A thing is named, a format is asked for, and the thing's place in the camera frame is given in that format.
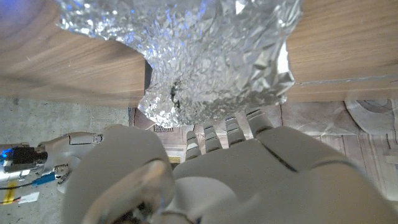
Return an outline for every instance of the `yellow tape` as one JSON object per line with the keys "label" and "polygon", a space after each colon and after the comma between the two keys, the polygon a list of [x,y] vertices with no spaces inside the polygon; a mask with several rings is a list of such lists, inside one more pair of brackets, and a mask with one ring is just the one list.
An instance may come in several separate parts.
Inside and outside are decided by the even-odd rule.
{"label": "yellow tape", "polygon": [[[16,187],[17,184],[18,184],[18,182],[16,180],[13,180],[8,183],[7,187]],[[6,190],[6,196],[4,197],[3,205],[12,203],[12,201],[14,200],[14,197],[15,197],[15,191],[16,191],[16,189]]]}
{"label": "yellow tape", "polygon": [[179,157],[179,156],[169,156],[169,161],[171,163],[181,163],[181,157]]}

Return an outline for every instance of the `wooden board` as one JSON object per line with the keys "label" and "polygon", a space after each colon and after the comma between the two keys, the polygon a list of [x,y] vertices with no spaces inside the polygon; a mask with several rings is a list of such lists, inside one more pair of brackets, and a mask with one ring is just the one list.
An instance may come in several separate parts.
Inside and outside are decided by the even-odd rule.
{"label": "wooden board", "polygon": [[155,132],[166,150],[184,151],[187,148],[187,133],[193,126],[174,127],[172,132]]}
{"label": "wooden board", "polygon": [[[290,101],[398,97],[398,1],[305,0],[288,40]],[[0,95],[135,107],[144,59],[55,26],[50,0],[0,0]]]}
{"label": "wooden board", "polygon": [[136,106],[145,61],[118,42],[59,29],[50,0],[0,0],[0,95]]}

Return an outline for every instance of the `black wire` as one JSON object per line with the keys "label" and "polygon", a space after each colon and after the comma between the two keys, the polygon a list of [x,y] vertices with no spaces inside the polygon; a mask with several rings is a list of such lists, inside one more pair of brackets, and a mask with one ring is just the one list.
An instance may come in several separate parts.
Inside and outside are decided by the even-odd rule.
{"label": "black wire", "polygon": [[15,198],[14,200],[11,201],[11,203],[18,202],[21,199],[21,197]]}
{"label": "black wire", "polygon": [[30,185],[32,185],[33,183],[29,183],[29,184],[23,184],[23,185],[20,185],[20,186],[15,186],[15,187],[0,187],[0,190],[12,190],[12,189],[18,189],[18,188],[21,188],[21,187],[27,187],[27,186],[30,186]]}

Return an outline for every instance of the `blue connector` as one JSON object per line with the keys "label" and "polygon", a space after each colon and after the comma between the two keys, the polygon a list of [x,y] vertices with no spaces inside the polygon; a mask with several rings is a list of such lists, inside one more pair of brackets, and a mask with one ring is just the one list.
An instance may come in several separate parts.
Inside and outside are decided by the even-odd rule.
{"label": "blue connector", "polygon": [[44,175],[38,179],[33,180],[32,186],[39,186],[55,180],[55,173]]}
{"label": "blue connector", "polygon": [[7,158],[7,156],[8,156],[7,154],[9,154],[9,153],[12,153],[12,149],[5,149],[2,151],[1,157]]}

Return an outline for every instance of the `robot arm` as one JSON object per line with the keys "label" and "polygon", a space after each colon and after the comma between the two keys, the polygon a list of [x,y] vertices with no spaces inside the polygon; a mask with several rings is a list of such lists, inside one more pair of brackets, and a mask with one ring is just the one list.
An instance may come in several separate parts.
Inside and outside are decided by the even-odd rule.
{"label": "robot arm", "polygon": [[37,147],[26,143],[1,145],[0,182],[25,179],[35,172],[42,177],[31,184],[40,185],[59,178],[57,187],[64,193],[71,171],[102,140],[102,134],[69,133]]}
{"label": "robot arm", "polygon": [[205,124],[206,154],[187,134],[171,170],[157,136],[119,127],[70,177],[64,223],[398,223],[394,209],[345,156],[247,112],[254,139],[227,118],[229,149]]}

